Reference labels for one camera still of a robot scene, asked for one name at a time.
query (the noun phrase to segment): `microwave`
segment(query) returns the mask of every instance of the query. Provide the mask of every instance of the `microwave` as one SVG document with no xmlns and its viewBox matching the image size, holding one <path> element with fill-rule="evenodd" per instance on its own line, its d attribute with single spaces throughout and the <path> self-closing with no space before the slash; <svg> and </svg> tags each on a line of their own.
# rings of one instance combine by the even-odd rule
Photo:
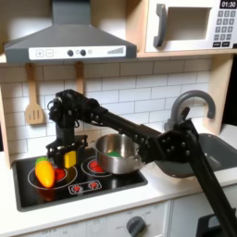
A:
<svg viewBox="0 0 237 237">
<path fill-rule="evenodd" d="M 236 0 L 149 0 L 145 52 L 237 47 Z"/>
</svg>

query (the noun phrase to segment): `cabinet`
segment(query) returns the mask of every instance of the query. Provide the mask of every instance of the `cabinet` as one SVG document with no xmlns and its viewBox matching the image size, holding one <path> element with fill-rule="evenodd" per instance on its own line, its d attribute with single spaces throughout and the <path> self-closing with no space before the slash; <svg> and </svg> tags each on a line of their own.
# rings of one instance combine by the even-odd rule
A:
<svg viewBox="0 0 237 237">
<path fill-rule="evenodd" d="M 224 188 L 233 208 L 237 207 L 237 186 Z M 213 214 L 213 210 L 203 193 L 175 199 L 172 204 L 168 237 L 196 236 L 198 219 Z"/>
</svg>

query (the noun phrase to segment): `stove knob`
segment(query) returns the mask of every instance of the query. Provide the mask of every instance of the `stove knob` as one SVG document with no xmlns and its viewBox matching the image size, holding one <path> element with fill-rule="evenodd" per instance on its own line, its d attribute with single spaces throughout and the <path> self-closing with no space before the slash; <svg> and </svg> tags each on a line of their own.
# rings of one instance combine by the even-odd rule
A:
<svg viewBox="0 0 237 237">
<path fill-rule="evenodd" d="M 129 220 L 126 228 L 132 237 L 136 237 L 145 229 L 145 222 L 141 217 L 134 217 Z"/>
<path fill-rule="evenodd" d="M 97 186 L 98 186 L 97 182 L 91 182 L 91 183 L 89 184 L 89 187 L 90 187 L 91 189 L 95 189 L 95 188 L 97 188 Z"/>
<path fill-rule="evenodd" d="M 81 190 L 81 187 L 76 185 L 73 190 L 75 193 L 78 193 Z"/>
</svg>

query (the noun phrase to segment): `red burner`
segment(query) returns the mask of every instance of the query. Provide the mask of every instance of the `red burner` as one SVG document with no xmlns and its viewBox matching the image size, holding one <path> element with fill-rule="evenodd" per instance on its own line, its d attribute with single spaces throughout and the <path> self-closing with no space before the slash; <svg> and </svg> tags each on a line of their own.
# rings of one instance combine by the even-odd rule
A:
<svg viewBox="0 0 237 237">
<path fill-rule="evenodd" d="M 98 162 L 96 160 L 93 160 L 89 164 L 89 168 L 96 173 L 104 173 L 104 171 L 99 167 Z"/>
<path fill-rule="evenodd" d="M 66 175 L 66 172 L 62 168 L 55 168 L 56 181 L 61 181 Z"/>
</svg>

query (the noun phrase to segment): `green object in pot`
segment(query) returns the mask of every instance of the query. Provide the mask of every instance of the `green object in pot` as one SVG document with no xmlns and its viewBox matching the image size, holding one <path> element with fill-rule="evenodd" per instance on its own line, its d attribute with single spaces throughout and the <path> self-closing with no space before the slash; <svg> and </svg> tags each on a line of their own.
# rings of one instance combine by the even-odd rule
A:
<svg viewBox="0 0 237 237">
<path fill-rule="evenodd" d="M 119 154 L 119 152 L 115 152 L 115 151 L 109 152 L 109 153 L 107 153 L 107 155 L 117 157 L 117 158 L 122 158 L 122 156 Z"/>
</svg>

